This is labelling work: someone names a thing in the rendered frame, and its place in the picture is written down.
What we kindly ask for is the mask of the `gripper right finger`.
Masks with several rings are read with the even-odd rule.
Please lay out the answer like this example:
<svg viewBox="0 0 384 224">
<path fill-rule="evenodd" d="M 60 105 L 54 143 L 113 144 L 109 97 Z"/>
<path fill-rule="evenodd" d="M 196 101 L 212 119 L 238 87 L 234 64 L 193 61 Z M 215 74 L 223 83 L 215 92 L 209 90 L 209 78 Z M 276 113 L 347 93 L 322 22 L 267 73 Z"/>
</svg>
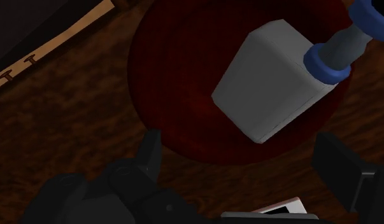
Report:
<svg viewBox="0 0 384 224">
<path fill-rule="evenodd" d="M 311 166 L 358 224 L 384 224 L 384 165 L 370 164 L 334 134 L 316 135 Z"/>
</svg>

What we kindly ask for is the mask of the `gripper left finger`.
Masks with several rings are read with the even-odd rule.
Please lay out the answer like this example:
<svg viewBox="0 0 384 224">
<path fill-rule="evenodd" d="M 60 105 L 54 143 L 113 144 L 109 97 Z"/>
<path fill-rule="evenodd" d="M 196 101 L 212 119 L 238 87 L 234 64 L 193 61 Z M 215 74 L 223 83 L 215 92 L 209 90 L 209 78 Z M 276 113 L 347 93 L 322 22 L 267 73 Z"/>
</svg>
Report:
<svg viewBox="0 0 384 224">
<path fill-rule="evenodd" d="M 48 179 L 20 224 L 137 224 L 135 202 L 157 190 L 161 132 L 148 130 L 135 158 L 121 158 L 88 182 L 81 173 Z"/>
</svg>

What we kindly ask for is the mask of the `white and pink flat box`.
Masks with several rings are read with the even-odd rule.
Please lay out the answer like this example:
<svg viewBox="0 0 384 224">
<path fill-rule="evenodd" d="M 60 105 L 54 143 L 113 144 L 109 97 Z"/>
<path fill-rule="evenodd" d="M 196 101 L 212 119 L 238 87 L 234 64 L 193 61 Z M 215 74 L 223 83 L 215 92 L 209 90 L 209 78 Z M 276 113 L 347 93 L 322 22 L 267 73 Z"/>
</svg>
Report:
<svg viewBox="0 0 384 224">
<path fill-rule="evenodd" d="M 299 197 L 284 200 L 276 204 L 254 210 L 254 212 L 264 214 L 307 213 Z"/>
</svg>

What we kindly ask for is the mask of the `dark red round plate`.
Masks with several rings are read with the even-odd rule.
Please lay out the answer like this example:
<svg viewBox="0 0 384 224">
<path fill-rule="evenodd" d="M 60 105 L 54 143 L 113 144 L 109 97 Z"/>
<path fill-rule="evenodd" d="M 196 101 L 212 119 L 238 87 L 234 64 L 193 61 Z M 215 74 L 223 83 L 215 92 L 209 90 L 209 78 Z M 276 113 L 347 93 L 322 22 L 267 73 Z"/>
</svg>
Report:
<svg viewBox="0 0 384 224">
<path fill-rule="evenodd" d="M 141 121 L 160 129 L 170 150 L 209 164 L 260 162 L 310 138 L 337 109 L 348 80 L 263 144 L 246 137 L 211 99 L 246 35 L 281 18 L 312 43 L 351 24 L 342 0 L 155 0 L 132 39 L 127 65 Z"/>
</svg>

